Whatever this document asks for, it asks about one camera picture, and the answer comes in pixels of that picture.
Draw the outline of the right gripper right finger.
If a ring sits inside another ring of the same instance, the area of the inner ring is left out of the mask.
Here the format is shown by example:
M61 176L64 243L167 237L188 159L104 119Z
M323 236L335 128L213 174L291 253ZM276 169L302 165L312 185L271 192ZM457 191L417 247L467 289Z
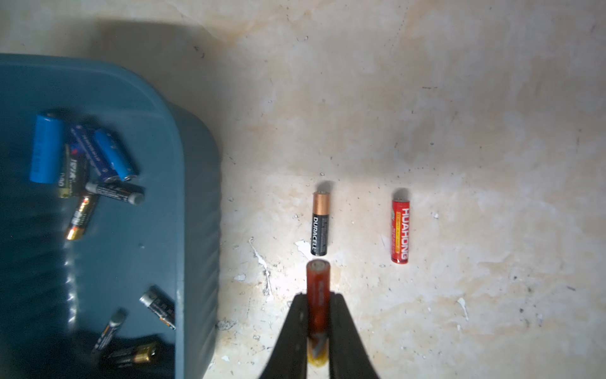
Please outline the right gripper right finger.
M331 292L329 317L331 379L378 378L343 295Z

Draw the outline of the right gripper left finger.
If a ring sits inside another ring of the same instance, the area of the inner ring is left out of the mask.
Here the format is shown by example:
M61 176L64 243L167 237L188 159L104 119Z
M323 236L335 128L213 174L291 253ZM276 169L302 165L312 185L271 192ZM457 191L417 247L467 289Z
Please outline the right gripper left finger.
M306 294L292 300L290 310L260 379L307 378L309 311Z

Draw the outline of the red orange battery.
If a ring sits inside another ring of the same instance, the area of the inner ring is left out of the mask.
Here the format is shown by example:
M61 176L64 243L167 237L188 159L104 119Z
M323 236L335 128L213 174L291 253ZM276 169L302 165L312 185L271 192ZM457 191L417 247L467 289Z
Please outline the red orange battery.
M328 329L330 316L330 264L322 259L306 265L307 303L309 311L308 362L322 367L328 361Z

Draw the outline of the red Huahong battery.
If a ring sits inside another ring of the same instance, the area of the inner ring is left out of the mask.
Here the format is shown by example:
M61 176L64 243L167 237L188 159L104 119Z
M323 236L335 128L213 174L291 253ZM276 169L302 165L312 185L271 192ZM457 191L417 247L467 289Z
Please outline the red Huahong battery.
M405 265L410 255L410 202L393 200L391 215L391 260Z

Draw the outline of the teal plastic storage tray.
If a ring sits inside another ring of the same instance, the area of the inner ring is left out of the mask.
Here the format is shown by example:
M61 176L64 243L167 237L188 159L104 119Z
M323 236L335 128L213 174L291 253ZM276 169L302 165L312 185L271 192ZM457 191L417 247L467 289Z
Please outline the teal plastic storage tray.
M111 130L137 166L140 205L101 198L66 240L75 199L29 179L36 116ZM101 378L92 360L110 317L115 343L161 340L167 358L132 378L202 378L216 345L220 159L205 124L109 63L1 56L1 376ZM172 330L140 302L173 303Z

